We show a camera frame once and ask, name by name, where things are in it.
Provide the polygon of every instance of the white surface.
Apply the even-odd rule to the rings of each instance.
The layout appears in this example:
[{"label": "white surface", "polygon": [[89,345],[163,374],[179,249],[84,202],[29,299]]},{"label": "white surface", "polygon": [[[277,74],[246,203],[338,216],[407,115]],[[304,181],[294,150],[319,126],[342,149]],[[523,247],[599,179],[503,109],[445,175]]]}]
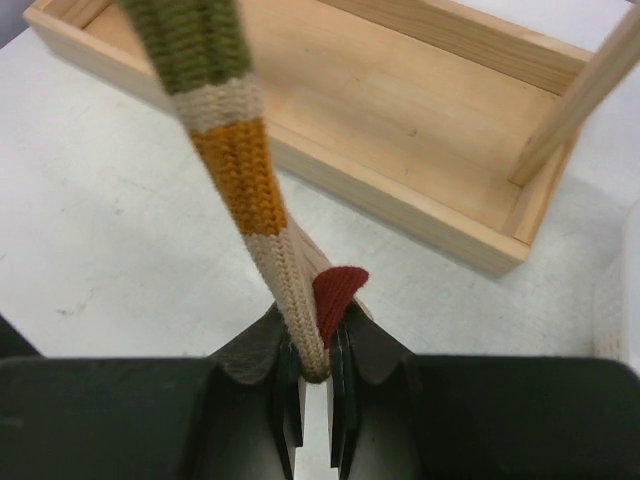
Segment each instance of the white surface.
[{"label": "white surface", "polygon": [[594,347],[598,357],[640,373],[640,202],[629,215],[620,254],[596,287]]},{"label": "white surface", "polygon": [[[594,48],[623,0],[466,0]],[[294,215],[418,352],[587,355],[594,279],[640,196],[640,73],[586,125],[530,260],[494,280],[282,175]],[[0,51],[0,309],[51,356],[207,354],[271,302],[175,120],[53,58]],[[297,478],[328,465],[312,388]]]}]

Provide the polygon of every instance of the wooden rod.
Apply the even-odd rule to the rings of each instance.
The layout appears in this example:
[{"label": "wooden rod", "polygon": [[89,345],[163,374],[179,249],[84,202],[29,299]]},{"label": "wooden rod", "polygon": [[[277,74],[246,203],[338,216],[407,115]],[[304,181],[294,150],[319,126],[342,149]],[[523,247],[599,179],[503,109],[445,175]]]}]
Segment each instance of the wooden rod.
[{"label": "wooden rod", "polygon": [[509,180],[525,186],[640,60],[640,3],[609,35],[522,148]]}]

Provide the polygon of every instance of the wooden tray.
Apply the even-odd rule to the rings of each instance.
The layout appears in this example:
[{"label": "wooden tray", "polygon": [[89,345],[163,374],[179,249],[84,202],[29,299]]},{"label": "wooden tray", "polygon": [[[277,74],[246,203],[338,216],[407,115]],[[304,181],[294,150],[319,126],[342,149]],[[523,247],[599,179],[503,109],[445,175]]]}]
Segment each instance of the wooden tray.
[{"label": "wooden tray", "polygon": [[[524,187],[510,172],[591,54],[450,1],[331,0],[372,21],[241,3],[280,166],[486,271],[526,259],[575,135]],[[110,0],[25,17],[61,57],[170,110]]]}]

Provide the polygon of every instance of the red fabric tab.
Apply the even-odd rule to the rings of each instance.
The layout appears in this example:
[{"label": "red fabric tab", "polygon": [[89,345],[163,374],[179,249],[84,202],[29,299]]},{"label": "red fabric tab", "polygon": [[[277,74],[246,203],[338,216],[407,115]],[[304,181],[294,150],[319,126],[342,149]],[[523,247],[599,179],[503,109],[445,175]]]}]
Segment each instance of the red fabric tab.
[{"label": "red fabric tab", "polygon": [[325,348],[329,348],[331,338],[353,296],[368,279],[369,273],[363,268],[332,267],[313,281],[318,329]]}]

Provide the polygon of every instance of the knitted fabric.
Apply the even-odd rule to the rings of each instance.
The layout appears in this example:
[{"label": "knitted fabric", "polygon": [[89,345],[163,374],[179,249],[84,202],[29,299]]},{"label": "knitted fabric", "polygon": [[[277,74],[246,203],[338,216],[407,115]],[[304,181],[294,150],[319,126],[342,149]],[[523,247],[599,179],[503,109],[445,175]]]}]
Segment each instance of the knitted fabric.
[{"label": "knitted fabric", "polygon": [[329,348],[353,296],[368,279],[369,273],[362,268],[333,267],[320,273],[313,281],[318,329],[325,348]]},{"label": "knitted fabric", "polygon": [[[323,381],[329,355],[317,325],[312,281],[318,272],[308,258],[317,252],[291,221],[273,172],[261,90],[235,1],[120,5],[275,297],[305,378]],[[339,308],[330,310],[334,324]]]}]

